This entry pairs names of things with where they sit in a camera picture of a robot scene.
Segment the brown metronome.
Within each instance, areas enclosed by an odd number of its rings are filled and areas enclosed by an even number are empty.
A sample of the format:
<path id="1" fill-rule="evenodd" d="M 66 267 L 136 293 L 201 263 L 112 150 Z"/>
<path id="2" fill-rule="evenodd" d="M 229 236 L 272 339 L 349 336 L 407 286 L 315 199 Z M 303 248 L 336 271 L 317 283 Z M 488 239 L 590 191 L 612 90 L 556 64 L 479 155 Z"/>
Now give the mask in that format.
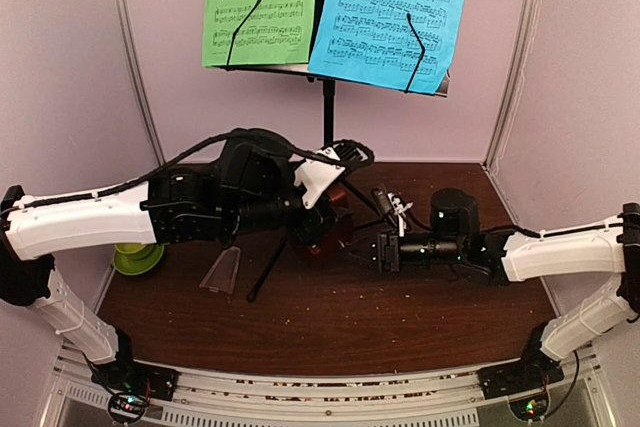
<path id="1" fill-rule="evenodd" d="M 331 186 L 328 191 L 320 197 L 313 208 L 327 207 L 334 209 L 337 215 L 337 222 L 316 245 L 305 246 L 294 244 L 289 239 L 288 234 L 288 240 L 294 252 L 306 265 L 319 267 L 329 263 L 353 239 L 355 226 L 345 187 L 342 185 Z"/>

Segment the clear metronome cover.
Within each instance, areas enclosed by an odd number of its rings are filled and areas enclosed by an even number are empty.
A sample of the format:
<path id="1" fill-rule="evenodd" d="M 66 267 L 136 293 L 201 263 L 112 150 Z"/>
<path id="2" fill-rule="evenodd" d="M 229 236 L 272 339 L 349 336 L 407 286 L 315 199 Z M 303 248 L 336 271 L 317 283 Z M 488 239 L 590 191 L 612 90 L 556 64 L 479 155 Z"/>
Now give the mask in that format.
<path id="1" fill-rule="evenodd" d="M 241 249 L 230 247 L 223 250 L 199 284 L 200 288 L 213 293 L 231 295 L 234 291 L 241 258 Z"/>

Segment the blue sheet music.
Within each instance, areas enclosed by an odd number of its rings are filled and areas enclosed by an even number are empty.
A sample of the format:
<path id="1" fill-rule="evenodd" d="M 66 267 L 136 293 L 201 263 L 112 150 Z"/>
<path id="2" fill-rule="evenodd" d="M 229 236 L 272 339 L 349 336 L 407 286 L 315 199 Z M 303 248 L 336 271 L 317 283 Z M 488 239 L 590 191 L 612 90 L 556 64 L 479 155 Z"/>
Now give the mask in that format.
<path id="1" fill-rule="evenodd" d="M 311 73 L 435 94 L 453 62 L 465 0 L 325 0 Z"/>

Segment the green sheet music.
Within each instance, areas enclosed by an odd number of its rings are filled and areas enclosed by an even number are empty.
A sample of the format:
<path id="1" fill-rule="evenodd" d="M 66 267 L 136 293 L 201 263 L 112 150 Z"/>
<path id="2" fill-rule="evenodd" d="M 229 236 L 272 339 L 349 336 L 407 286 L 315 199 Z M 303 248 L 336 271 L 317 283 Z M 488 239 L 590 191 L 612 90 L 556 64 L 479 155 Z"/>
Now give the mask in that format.
<path id="1" fill-rule="evenodd" d="M 202 66 L 306 64 L 315 0 L 205 0 Z"/>

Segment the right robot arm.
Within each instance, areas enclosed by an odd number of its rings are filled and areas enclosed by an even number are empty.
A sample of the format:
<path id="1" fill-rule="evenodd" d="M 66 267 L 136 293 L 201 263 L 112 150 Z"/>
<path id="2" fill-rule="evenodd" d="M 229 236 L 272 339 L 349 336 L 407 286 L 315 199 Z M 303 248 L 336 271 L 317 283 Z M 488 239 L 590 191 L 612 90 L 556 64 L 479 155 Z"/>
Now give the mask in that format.
<path id="1" fill-rule="evenodd" d="M 626 203 L 620 214 L 582 226 L 533 231 L 517 225 L 483 230 L 477 200 L 456 188 L 431 197 L 430 225 L 407 227 L 411 208 L 377 189 L 374 197 L 387 231 L 348 247 L 353 259 L 395 273 L 404 267 L 446 266 L 459 276 L 487 285 L 510 285 L 551 275 L 585 272 L 610 277 L 566 314 L 536 327 L 518 361 L 513 380 L 530 389 L 571 352 L 623 321 L 639 318 L 639 206 Z"/>

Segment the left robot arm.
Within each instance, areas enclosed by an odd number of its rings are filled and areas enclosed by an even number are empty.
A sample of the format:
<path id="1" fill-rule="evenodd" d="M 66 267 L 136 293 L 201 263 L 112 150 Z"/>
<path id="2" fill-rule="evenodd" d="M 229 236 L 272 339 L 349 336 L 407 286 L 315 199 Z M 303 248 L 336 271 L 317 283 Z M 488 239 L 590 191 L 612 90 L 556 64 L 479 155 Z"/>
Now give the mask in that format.
<path id="1" fill-rule="evenodd" d="M 123 391 L 144 380 L 129 336 L 88 311 L 56 269 L 58 251 L 107 244 L 166 246 L 244 233 L 301 230 L 322 218 L 329 187 L 345 172 L 333 147 L 297 149 L 262 129 L 222 136 L 220 157 L 203 170 L 174 159 L 101 190 L 35 197 L 20 186 L 1 203 L 1 297 L 32 308 L 84 354 L 96 379 Z"/>

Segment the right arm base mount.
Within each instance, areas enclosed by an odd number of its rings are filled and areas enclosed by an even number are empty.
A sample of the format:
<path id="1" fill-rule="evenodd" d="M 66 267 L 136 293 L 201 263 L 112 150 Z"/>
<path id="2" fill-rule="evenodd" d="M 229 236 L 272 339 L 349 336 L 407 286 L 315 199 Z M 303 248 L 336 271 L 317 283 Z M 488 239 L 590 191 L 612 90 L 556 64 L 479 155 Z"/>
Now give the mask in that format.
<path id="1" fill-rule="evenodd" d="M 505 397 L 514 417 L 524 422 L 542 420 L 551 411 L 549 387 L 564 379 L 561 367 L 535 367 L 511 362 L 485 367 L 478 378 L 486 400 Z"/>

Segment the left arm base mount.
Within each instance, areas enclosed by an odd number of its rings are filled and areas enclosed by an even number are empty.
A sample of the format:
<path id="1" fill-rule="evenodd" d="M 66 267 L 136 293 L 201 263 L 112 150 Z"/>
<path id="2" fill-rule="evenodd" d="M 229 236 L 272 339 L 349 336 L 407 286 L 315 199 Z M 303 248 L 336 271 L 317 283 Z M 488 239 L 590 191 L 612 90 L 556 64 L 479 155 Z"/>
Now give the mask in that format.
<path id="1" fill-rule="evenodd" d="M 135 362 L 121 369 L 111 364 L 89 362 L 91 380 L 108 394 L 107 413 L 117 425 L 140 421 L 152 400 L 171 401 L 179 372 L 175 369 Z"/>

